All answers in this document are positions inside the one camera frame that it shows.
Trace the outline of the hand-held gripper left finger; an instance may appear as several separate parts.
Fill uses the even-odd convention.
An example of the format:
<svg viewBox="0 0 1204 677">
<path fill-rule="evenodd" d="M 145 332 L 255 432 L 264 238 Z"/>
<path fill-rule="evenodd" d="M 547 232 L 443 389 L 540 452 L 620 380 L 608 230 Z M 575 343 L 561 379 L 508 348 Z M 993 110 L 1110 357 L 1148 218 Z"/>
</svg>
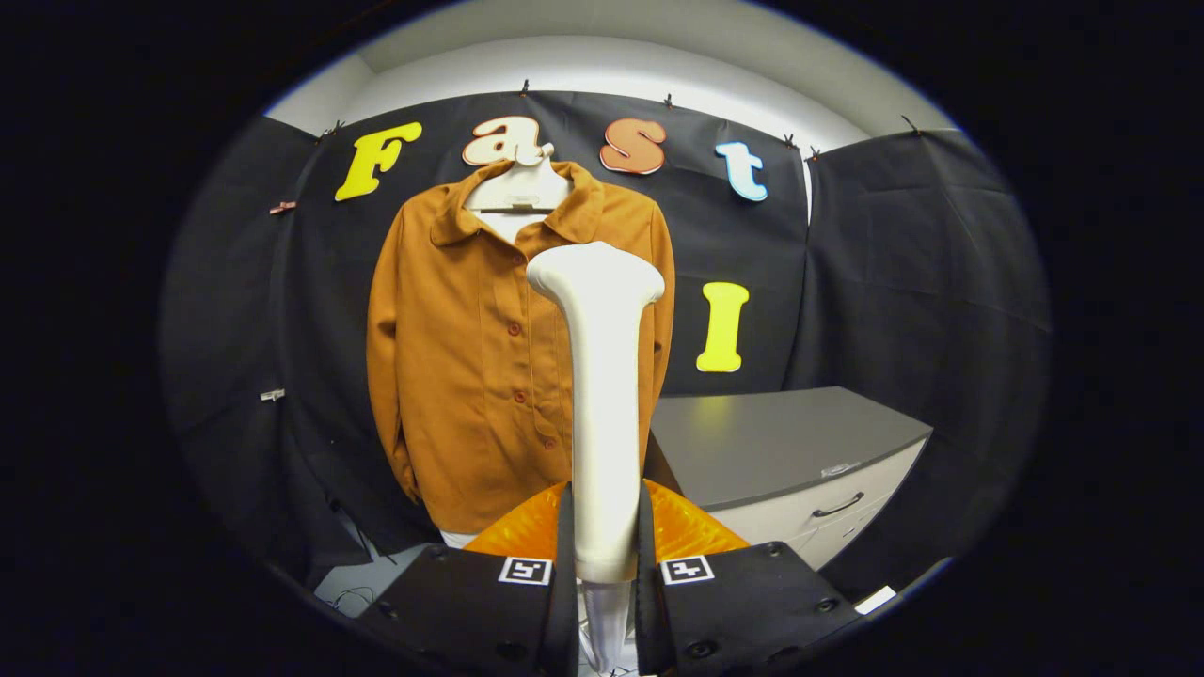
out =
<svg viewBox="0 0 1204 677">
<path fill-rule="evenodd" d="M 576 675 L 574 508 L 563 481 L 500 519 L 485 544 L 425 544 L 356 632 L 405 676 Z"/>
</svg>

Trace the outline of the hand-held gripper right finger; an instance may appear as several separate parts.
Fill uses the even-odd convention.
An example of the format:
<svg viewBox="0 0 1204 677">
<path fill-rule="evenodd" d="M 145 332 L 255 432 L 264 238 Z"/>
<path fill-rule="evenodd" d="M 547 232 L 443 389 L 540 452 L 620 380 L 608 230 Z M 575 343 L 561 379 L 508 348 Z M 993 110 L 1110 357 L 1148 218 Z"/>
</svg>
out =
<svg viewBox="0 0 1204 677">
<path fill-rule="evenodd" d="M 801 676 L 862 624 L 790 544 L 749 544 L 650 479 L 636 544 L 641 675 Z"/>
</svg>

